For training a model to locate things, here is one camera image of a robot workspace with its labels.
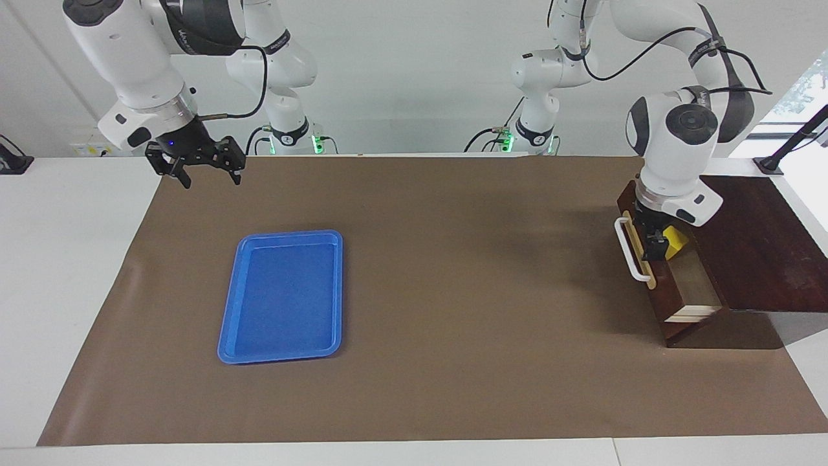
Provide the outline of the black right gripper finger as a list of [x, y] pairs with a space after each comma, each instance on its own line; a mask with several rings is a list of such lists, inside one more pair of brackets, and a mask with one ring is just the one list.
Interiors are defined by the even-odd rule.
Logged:
[[233, 137], [225, 137], [217, 142], [217, 167], [230, 175], [234, 185], [241, 184], [242, 173], [246, 168], [246, 153]]
[[162, 154], [147, 154], [147, 161], [157, 175], [175, 178], [184, 189], [190, 189], [191, 179], [181, 159], [169, 162]]

